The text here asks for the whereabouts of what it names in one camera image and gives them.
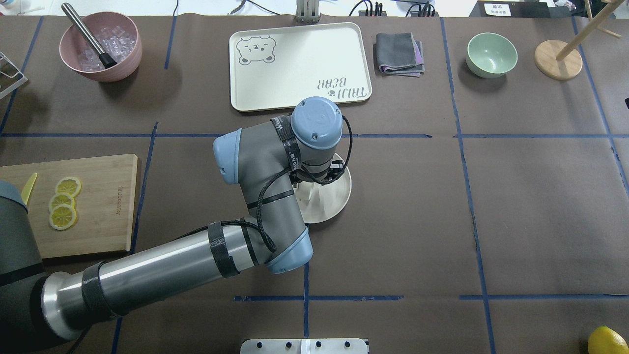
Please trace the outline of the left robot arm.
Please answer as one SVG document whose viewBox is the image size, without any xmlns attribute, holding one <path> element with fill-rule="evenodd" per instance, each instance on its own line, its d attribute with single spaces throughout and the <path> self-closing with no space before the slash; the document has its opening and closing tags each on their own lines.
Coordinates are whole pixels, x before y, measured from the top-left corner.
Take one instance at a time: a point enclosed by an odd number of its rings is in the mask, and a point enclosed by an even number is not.
<svg viewBox="0 0 629 354">
<path fill-rule="evenodd" d="M 25 353 L 80 341 L 96 323 L 220 278 L 265 265 L 281 274 L 313 256 L 292 184 L 329 184 L 343 126 L 330 99 L 303 99 L 292 114 L 218 137 L 214 157 L 239 184 L 250 217 L 200 227 L 166 244 L 49 275 L 18 189 L 1 182 L 1 352 Z"/>
</svg>

